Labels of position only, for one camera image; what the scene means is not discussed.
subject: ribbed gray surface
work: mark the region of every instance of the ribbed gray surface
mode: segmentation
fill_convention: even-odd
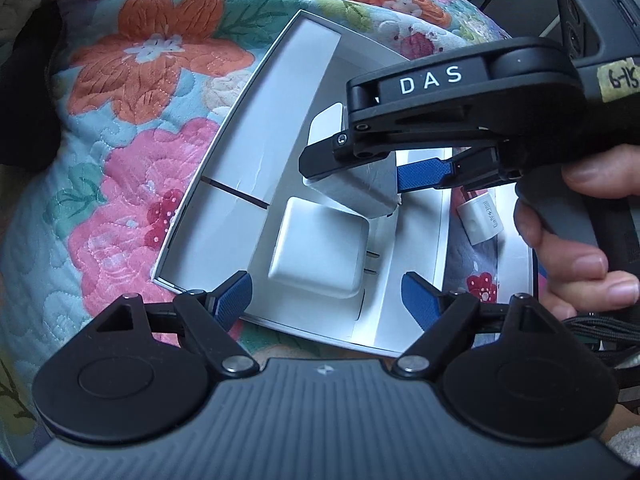
[[[220,384],[170,435],[119,450],[55,440],[21,469],[29,480],[616,480],[629,472],[596,440],[553,449],[489,440],[445,412],[427,383],[396,380],[375,360],[278,359],[254,378]]]

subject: blanket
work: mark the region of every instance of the blanket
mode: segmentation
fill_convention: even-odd
[[[0,250],[0,452],[14,463],[47,439],[30,397],[43,362],[124,292],[171,299],[150,281],[169,222],[219,124],[299,9],[409,59],[506,37],[465,0],[61,0],[60,6],[67,37],[52,88],[63,143],[53,165],[27,184]],[[490,258],[475,261],[469,272],[484,289],[478,280],[469,285],[469,274],[456,277],[454,288],[492,290]],[[347,355],[249,323],[231,333],[262,362]]]

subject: quilted fabric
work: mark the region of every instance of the quilted fabric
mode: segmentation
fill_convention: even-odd
[[[506,36],[465,0],[62,0],[61,8],[67,45],[52,85],[63,145],[21,196],[0,251],[0,450],[14,462],[43,442],[28,393],[43,362],[121,293],[171,297],[149,275],[173,214],[297,10],[411,59]],[[265,348],[345,354],[249,324],[231,333],[258,360]]]

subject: flower center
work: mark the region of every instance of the flower center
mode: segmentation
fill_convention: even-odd
[[[182,38],[177,34],[168,40],[160,34],[153,34],[142,45],[126,48],[124,51],[127,54],[136,54],[136,62],[142,64],[148,61],[155,61],[161,54],[166,52],[184,52],[184,49],[180,46],[181,44]]]

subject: finger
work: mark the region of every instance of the finger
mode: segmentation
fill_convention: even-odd
[[[568,317],[577,316],[573,306],[565,300],[558,298],[554,293],[546,291],[540,298],[540,303],[560,321]]]
[[[545,268],[550,280],[603,280],[607,275],[607,256],[597,247],[562,240],[543,230],[542,241],[535,249],[538,261]]]
[[[516,229],[524,242],[531,248],[540,245],[542,241],[542,224],[537,213],[533,211],[522,200],[516,202],[516,208],[513,211],[513,221]]]
[[[562,168],[567,185],[596,198],[624,198],[640,194],[640,146],[622,144]]]
[[[610,272],[604,280],[556,282],[549,280],[549,292],[571,304],[578,312],[602,312],[635,304],[640,297],[638,278],[628,272]]]

